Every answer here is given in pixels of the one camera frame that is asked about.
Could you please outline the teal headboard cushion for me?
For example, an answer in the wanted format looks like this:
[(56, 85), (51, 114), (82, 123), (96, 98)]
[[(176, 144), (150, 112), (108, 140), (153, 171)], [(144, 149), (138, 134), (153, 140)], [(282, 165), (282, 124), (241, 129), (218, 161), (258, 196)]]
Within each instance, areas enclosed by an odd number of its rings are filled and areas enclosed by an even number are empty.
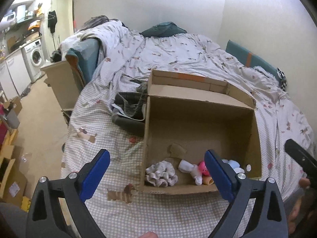
[(265, 71), (272, 74), (277, 80), (280, 80), (277, 69), (263, 60), (261, 57), (255, 55), (246, 48), (229, 40), (225, 51), (232, 56), (236, 57), (244, 66), (253, 68), (256, 66), (262, 67)]

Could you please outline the pink round soft toy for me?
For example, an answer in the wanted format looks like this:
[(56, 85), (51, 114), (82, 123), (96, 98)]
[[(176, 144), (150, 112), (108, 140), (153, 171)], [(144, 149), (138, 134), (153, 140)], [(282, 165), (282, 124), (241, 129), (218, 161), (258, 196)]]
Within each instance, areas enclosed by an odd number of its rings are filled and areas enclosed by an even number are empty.
[(198, 164), (198, 170), (200, 171), (202, 176), (207, 176), (207, 177), (211, 176), (204, 161), (201, 161)]

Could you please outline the grey trouser leg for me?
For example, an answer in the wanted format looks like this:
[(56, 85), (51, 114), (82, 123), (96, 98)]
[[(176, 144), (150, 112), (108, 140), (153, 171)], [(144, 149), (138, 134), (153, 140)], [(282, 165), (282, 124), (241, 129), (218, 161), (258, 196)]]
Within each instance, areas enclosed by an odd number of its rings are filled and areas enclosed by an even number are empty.
[(1, 202), (1, 237), (26, 237), (27, 212)]

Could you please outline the brown cardboard box on floor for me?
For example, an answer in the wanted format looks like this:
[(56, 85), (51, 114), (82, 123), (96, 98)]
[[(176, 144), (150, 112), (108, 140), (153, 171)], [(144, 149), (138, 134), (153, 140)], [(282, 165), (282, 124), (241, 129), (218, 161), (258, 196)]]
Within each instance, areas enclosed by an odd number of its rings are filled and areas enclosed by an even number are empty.
[(1, 157), (1, 199), (21, 207), (27, 178), (19, 170), (15, 159)]

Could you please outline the checkered dog print duvet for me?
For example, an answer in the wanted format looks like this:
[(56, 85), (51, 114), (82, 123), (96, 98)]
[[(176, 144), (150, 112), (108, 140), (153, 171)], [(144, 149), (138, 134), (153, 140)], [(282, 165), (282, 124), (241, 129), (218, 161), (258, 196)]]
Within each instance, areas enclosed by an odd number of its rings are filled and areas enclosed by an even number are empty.
[(105, 237), (208, 237), (228, 207), (219, 185), (177, 172), (174, 186), (154, 187), (147, 171), (162, 161), (198, 164), (210, 149), (248, 178), (272, 177), (283, 200), (299, 190), (304, 172), (284, 145), (293, 139), (312, 153), (314, 133), (271, 74), (202, 35), (145, 38), (109, 22), (81, 35), (93, 38), (105, 54), (72, 112), (61, 174), (109, 151), (85, 202)]

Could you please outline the dark grey folded clothes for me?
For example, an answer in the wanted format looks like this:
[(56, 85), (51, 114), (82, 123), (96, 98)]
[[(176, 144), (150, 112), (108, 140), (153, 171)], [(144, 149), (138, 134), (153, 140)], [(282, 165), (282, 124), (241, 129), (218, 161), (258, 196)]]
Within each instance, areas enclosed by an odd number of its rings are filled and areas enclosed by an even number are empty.
[(136, 92), (119, 92), (111, 105), (112, 122), (121, 129), (138, 137), (145, 133), (148, 84), (140, 82)]

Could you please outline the white kitchen cabinet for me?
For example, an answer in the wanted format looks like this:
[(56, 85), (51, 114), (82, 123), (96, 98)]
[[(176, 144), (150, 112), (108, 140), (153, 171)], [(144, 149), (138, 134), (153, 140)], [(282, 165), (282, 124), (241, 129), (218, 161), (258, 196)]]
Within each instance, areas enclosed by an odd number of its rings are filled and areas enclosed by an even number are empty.
[(1, 88), (7, 99), (13, 99), (21, 96), (30, 84), (22, 52), (18, 49), (1, 63)]

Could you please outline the black white checkered cloth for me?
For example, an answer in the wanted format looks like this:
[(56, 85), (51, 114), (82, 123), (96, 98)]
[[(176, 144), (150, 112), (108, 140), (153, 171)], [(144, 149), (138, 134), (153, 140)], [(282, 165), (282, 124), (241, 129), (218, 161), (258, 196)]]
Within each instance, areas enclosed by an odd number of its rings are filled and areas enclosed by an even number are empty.
[(283, 71), (281, 71), (279, 68), (277, 68), (277, 75), (279, 77), (279, 87), (283, 90), (286, 91), (287, 87), (287, 79)]

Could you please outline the white sock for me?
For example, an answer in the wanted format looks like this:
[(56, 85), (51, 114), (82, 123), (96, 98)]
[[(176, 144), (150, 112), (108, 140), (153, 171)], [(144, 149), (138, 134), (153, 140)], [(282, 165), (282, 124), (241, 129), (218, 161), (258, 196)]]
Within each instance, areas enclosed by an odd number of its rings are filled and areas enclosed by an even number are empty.
[(196, 185), (202, 185), (202, 173), (197, 165), (191, 164), (186, 160), (181, 160), (178, 165), (178, 170), (181, 173), (190, 174)]

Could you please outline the beige wooden side cabinet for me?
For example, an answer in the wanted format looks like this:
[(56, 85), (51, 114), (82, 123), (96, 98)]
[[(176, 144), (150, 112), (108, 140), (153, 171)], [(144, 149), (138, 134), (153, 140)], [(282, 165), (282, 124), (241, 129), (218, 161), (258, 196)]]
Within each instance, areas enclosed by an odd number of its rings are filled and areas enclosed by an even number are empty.
[(83, 89), (79, 76), (67, 61), (46, 63), (41, 70), (47, 75), (47, 83), (53, 90), (60, 108), (73, 109)]

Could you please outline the dark teal pillow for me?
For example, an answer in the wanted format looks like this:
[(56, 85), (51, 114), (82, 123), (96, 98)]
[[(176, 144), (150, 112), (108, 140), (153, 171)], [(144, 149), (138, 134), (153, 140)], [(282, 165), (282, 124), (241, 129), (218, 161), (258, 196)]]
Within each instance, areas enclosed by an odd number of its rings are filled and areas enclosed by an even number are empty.
[(144, 37), (158, 37), (158, 38), (164, 38), (164, 37), (170, 37), (174, 36), (177, 34), (186, 34), (187, 31), (178, 27), (175, 23), (173, 22), (164, 22), (157, 24), (140, 34), (143, 35)]

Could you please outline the peach soft tube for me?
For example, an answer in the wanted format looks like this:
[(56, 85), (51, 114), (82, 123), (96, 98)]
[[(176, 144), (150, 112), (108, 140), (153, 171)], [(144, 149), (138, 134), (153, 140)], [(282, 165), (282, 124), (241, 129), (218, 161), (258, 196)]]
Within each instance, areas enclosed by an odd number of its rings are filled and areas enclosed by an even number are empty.
[(202, 177), (202, 183), (204, 185), (212, 185), (214, 183), (214, 180), (211, 176), (203, 176)]

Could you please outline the teal sofa cushion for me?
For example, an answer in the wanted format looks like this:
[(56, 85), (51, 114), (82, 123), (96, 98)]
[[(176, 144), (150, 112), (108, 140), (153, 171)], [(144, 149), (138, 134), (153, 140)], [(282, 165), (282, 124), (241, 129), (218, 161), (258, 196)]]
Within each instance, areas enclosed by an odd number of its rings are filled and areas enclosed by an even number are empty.
[(96, 67), (99, 64), (100, 41), (95, 38), (88, 38), (80, 41), (68, 49), (66, 61), (69, 63), (75, 81), (83, 89), (92, 79)]

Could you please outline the white washing machine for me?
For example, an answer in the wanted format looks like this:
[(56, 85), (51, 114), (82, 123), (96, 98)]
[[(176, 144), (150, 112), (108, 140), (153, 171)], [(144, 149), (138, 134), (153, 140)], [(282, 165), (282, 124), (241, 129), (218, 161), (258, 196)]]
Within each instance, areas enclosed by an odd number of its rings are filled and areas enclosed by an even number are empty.
[(31, 83), (34, 83), (41, 77), (41, 67), (46, 62), (41, 39), (29, 42), (21, 49), (21, 52)]

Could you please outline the light blue fluffy sock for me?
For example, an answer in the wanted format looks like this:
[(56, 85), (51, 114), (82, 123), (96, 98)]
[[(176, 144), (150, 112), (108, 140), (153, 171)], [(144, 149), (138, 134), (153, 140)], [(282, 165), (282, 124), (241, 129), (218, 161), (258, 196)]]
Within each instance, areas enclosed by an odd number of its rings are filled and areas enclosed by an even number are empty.
[(240, 167), (240, 164), (234, 160), (226, 160), (222, 159), (223, 163), (226, 163), (231, 166), (231, 168), (235, 171), (236, 174), (245, 173), (245, 170)]

